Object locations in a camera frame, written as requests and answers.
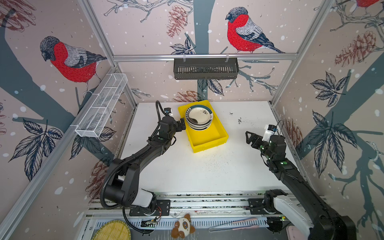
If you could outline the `white plate green rim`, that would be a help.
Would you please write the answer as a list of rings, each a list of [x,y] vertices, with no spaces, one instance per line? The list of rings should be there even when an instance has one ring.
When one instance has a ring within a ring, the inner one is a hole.
[[[185,118],[189,124],[202,127],[212,122],[213,111],[203,105],[194,105],[186,110]]]

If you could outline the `white plate red Chinese characters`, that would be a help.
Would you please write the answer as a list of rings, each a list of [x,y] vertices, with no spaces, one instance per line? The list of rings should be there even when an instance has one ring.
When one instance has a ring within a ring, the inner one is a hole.
[[[191,119],[191,120],[187,120],[187,123],[191,129],[196,131],[203,131],[211,126],[212,121],[208,121],[206,123],[199,123],[198,121]]]

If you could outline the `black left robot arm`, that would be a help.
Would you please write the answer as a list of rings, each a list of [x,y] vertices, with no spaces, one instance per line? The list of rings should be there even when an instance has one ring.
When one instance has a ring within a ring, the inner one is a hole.
[[[100,202],[104,209],[122,208],[123,217],[133,230],[150,235],[152,230],[135,227],[127,217],[126,208],[138,208],[140,212],[153,214],[161,208],[157,206],[155,193],[139,189],[140,173],[149,163],[163,155],[177,141],[175,134],[186,129],[185,120],[176,121],[170,108],[163,108],[156,101],[158,125],[148,137],[147,145],[124,159],[114,159],[107,170],[100,191]]]

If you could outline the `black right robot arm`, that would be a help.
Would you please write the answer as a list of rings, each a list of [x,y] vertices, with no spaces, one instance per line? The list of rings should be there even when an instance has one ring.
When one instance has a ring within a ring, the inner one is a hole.
[[[305,181],[298,168],[286,158],[285,137],[276,132],[276,125],[268,125],[263,136],[247,131],[246,143],[260,151],[264,164],[291,191],[297,204],[280,189],[268,190],[262,204],[251,208],[252,213],[279,212],[309,240],[355,240],[355,223],[331,208]]]

